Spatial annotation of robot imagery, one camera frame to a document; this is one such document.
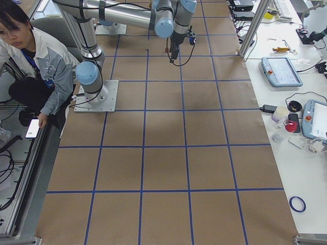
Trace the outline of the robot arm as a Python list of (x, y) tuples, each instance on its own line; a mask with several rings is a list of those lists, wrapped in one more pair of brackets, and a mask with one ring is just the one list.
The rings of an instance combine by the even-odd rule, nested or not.
[(81, 48), (83, 61), (76, 75), (84, 89), (88, 102), (95, 105), (106, 93), (102, 77), (104, 52), (98, 46), (92, 20), (103, 25), (118, 23), (153, 31), (166, 39), (166, 52), (170, 63), (178, 58), (179, 46), (185, 38), (195, 45), (196, 34), (191, 20), (196, 10), (196, 1), (152, 1), (150, 8), (134, 3), (115, 1), (55, 1), (62, 12), (74, 20), (75, 31)]

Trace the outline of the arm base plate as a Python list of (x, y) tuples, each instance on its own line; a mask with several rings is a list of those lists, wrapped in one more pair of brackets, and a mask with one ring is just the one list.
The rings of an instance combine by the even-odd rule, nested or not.
[(111, 26), (97, 26), (95, 29), (95, 34), (98, 36), (125, 35), (126, 30), (127, 26), (125, 24), (114, 23)]
[(79, 93), (74, 105), (75, 113), (100, 113), (115, 112), (116, 99), (118, 94), (118, 80), (104, 80), (99, 94), (89, 94), (84, 91), (83, 85), (79, 88)]

